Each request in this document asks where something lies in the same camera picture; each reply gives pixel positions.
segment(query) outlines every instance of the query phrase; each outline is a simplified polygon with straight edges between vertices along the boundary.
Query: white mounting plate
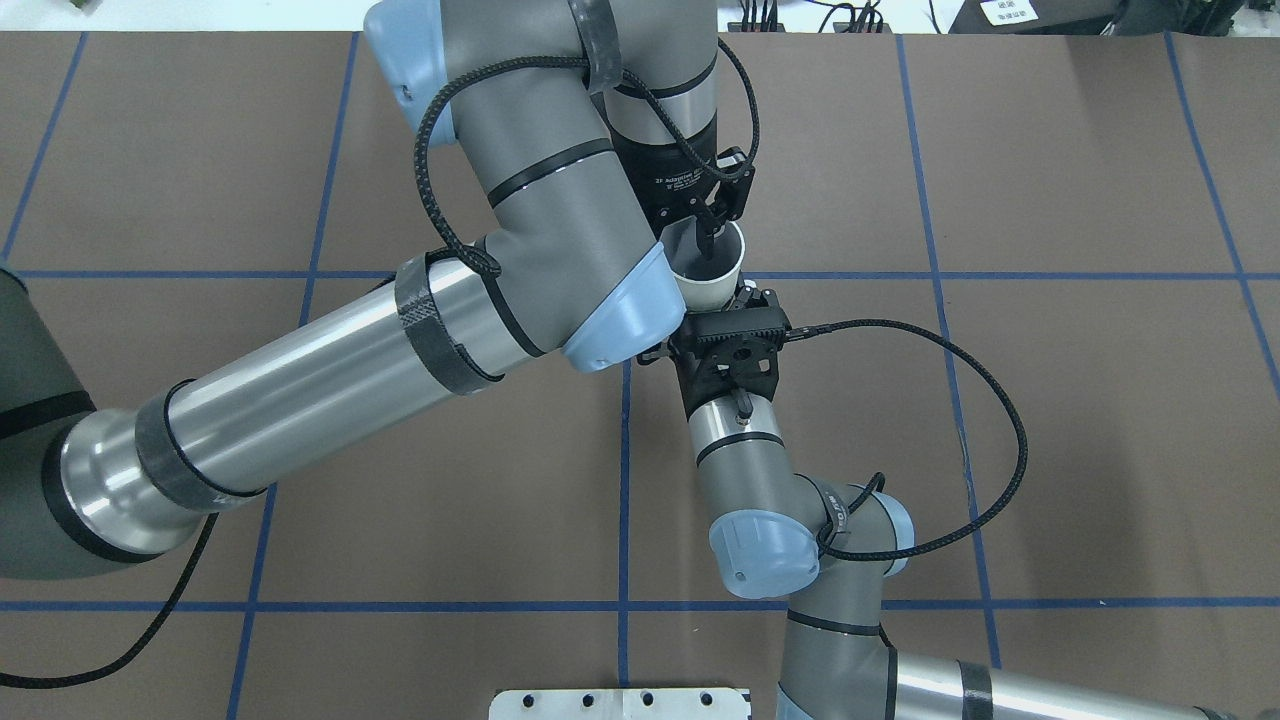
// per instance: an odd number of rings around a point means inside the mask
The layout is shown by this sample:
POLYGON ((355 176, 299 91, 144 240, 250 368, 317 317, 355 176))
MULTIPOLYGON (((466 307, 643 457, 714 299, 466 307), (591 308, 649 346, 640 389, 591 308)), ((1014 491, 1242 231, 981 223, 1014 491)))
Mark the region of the white mounting plate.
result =
POLYGON ((489 720, 750 720, 749 697, 735 688, 506 691, 489 705, 489 720))

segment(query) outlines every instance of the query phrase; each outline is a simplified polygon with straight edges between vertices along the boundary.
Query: white label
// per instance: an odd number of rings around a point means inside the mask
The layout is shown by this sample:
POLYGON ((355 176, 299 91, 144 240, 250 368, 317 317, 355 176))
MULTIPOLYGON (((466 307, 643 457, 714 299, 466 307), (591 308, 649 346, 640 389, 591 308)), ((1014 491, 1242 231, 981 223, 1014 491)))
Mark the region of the white label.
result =
POLYGON ((993 26, 1011 26, 1038 20, 1032 0, 987 0, 980 4, 983 14, 993 26))

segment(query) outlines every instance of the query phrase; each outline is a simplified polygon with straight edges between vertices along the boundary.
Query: blue grid line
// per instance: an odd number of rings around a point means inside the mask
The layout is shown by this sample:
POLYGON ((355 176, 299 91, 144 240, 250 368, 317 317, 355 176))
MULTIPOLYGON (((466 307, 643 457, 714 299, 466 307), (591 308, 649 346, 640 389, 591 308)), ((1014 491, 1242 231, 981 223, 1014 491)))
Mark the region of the blue grid line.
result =
POLYGON ((622 451, 618 482, 618 687, 631 684, 631 360, 622 364, 622 451))
POLYGON ((87 41, 88 33, 82 32, 79 41, 76 42, 76 51, 72 53, 72 61, 67 67, 67 76, 63 77, 63 87, 58 91, 54 111, 49 114, 49 124, 45 126, 45 135, 40 138, 36 159, 32 160, 31 172, 27 173, 27 184, 22 187, 22 196, 18 197, 18 208, 13 211, 13 220, 9 223, 9 234, 5 237, 4 250, 0 251, 0 255, 5 259, 13 252, 13 245, 18 241, 18 227, 22 225, 22 215, 27 211, 27 201, 31 200, 31 192, 36 188, 40 167, 45 163, 45 151, 49 150, 49 141, 54 138, 54 128, 58 127, 58 118, 63 114, 63 105, 67 104, 67 96, 72 90, 72 79, 76 77, 76 69, 79 68, 79 60, 84 54, 84 44, 87 41))
MULTIPOLYGON (((0 601, 0 612, 148 612, 160 601, 0 601)), ((530 612, 616 612, 620 603, 612 600, 552 601, 283 601, 259 602, 255 612, 262 614, 366 614, 366 615, 436 615, 436 614, 530 614, 530 612)), ((785 601, 773 600, 632 600, 628 612, 781 612, 785 601)), ((247 602, 179 602, 174 612, 243 612, 247 602)), ((888 611, 956 611, 956 610, 1125 610, 1125 609, 1249 609, 1280 607, 1280 597, 1066 597, 1066 598, 993 598, 984 600, 886 600, 888 611)))
POLYGON ((1280 400, 1280 369, 1276 369, 1275 356, 1271 354, 1271 343, 1267 341, 1266 329, 1262 327, 1262 318, 1258 307, 1253 302, 1253 291, 1249 290, 1249 281, 1244 274, 1244 264, 1240 261, 1240 251, 1235 246, 1235 237, 1231 234, 1231 225, 1226 222, 1226 210, 1222 209, 1222 200, 1217 195, 1217 183, 1213 182, 1213 173, 1208 168, 1208 159, 1204 156, 1204 146, 1201 145, 1199 132, 1196 129, 1196 118, 1192 117, 1192 105, 1187 100, 1187 87, 1183 85, 1183 70, 1178 64, 1178 50, 1174 49, 1174 36, 1165 31, 1165 50, 1169 53, 1169 67, 1174 72, 1174 85, 1178 87, 1178 100, 1183 105, 1183 118, 1187 120, 1187 132, 1190 135, 1192 149, 1196 151, 1196 160, 1199 163, 1201 174, 1204 176, 1204 186, 1208 188, 1210 201, 1213 202, 1213 213, 1217 215, 1217 224, 1222 229, 1222 240, 1226 242, 1226 251, 1231 256, 1231 266, 1235 268, 1235 277, 1240 282, 1240 295, 1244 296, 1244 305, 1249 309, 1249 320, 1253 322, 1253 333, 1262 347, 1262 357, 1271 373, 1271 387, 1275 389, 1276 400, 1280 400))
MULTIPOLYGON (((329 147, 329 165, 325 170, 324 190, 320 196, 320 211, 316 218, 315 241, 311 247, 311 264, 307 269, 307 284, 302 293, 302 309, 298 313, 298 327, 311 319, 311 297, 315 291, 315 274, 320 264, 320 251, 324 246, 325 220, 329 215, 329 197, 333 193, 333 177, 338 169, 338 151, 342 146, 342 126, 347 118, 347 99, 351 96, 351 78, 356 69, 356 49, 360 33, 351 33, 347 47, 347 70, 342 81, 342 96, 338 99, 338 117, 333 123, 333 142, 329 147)), ((241 692, 244 688, 244 671, 248 666, 248 650, 253 638, 253 619, 257 614, 257 597, 262 584, 262 566, 266 562, 266 546, 271 537, 271 516, 275 514, 276 488, 273 484, 266 491, 262 506, 262 525, 257 533, 257 550, 253 555, 253 575, 248 587, 248 606, 244 609, 244 623, 241 628, 239 650, 236 653, 236 673, 232 676, 230 696, 227 701, 227 720, 236 720, 239 714, 241 692)))
MULTIPOLYGON (((938 264, 938 249, 933 238, 933 215, 929 211, 929 193, 924 182, 924 160, 920 155, 920 136, 915 123, 915 104, 911 100, 911 74, 906 64, 906 44, 901 35, 897 40, 897 64, 902 76, 902 101, 906 108, 906 128, 911 140, 911 163, 915 167, 915 190, 920 199, 920 219, 924 224, 924 245, 929 254, 929 272, 933 279, 933 301, 938 313, 938 331, 942 337, 951 338, 951 327, 947 323, 946 299, 942 295, 942 273, 938 264)), ((969 455, 969 437, 965 432, 964 407, 960 404, 960 383, 956 379, 956 365, 951 352, 943 352, 947 368, 947 386, 951 392, 951 413, 955 416, 956 433, 960 438, 960 454, 964 460, 965 488, 969 495, 969 519, 978 518, 978 491, 973 482, 973 459, 969 455)), ((982 530, 973 533, 974 562, 978 569, 978 589, 984 603, 991 602, 991 578, 987 571, 987 551, 982 541, 982 530)), ((1004 662, 1000 657, 1000 634, 996 629, 996 614, 989 605, 983 609, 983 618, 987 623, 987 650, 991 655, 991 666, 1000 669, 1004 662)))
MULTIPOLYGON (((29 279, 369 279, 380 281, 393 270, 22 270, 29 279)), ((932 281, 933 273, 899 270, 759 270, 744 273, 754 281, 932 281)), ((1048 273, 1020 270, 940 270, 943 281, 1134 281, 1134 282, 1238 282, 1238 273, 1048 273)), ((1280 281, 1280 273, 1244 273, 1248 281, 1280 281)))

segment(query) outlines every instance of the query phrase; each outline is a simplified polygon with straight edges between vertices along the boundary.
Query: table surface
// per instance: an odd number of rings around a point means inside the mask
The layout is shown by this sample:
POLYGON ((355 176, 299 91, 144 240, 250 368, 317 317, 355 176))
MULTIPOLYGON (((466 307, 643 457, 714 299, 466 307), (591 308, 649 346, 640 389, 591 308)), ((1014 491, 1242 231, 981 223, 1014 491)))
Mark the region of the table surface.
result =
MULTIPOLYGON (((728 40, 764 131, 749 277, 796 323, 941 328, 1027 421, 1012 506, 890 582, 893 641, 1280 706, 1280 76, 1236 72, 1280 67, 1280 44, 728 40)), ((0 65, 3 252, 101 407, 438 245, 358 35, 9 33, 0 65)), ((741 90, 721 100, 721 143, 745 142, 741 90)), ((492 229, 460 150, 433 152, 461 234, 492 229)), ((782 375, 796 468, 884 471, 922 536, 1012 465, 980 380, 916 338, 803 343, 782 375)), ((721 588, 690 455, 669 366, 584 377, 549 356, 224 516, 133 665, 0 691, 0 716, 471 720, 502 688, 705 683, 771 717, 782 605, 721 588)), ((0 669, 114 659, 184 555, 0 580, 0 669)))

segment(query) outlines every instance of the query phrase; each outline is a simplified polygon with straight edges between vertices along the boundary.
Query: white floor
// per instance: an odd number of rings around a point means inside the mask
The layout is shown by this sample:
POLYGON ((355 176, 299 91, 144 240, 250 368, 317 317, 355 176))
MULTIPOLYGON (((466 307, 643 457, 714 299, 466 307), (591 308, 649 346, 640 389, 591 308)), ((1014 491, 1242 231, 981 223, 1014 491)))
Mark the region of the white floor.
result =
MULTIPOLYGON (((0 29, 46 31, 351 31, 360 29, 375 0, 0 0, 0 29)), ((934 0, 943 31, 963 0, 934 0)), ((721 27, 741 18, 737 0, 719 0, 721 27)), ((928 0, 882 0, 893 32, 933 32, 928 0)), ((827 8, 783 0, 778 18, 788 32, 815 32, 827 8)), ((847 19, 837 12, 832 19, 847 19)), ((1280 37, 1280 15, 1240 10, 1233 35, 1280 37)))

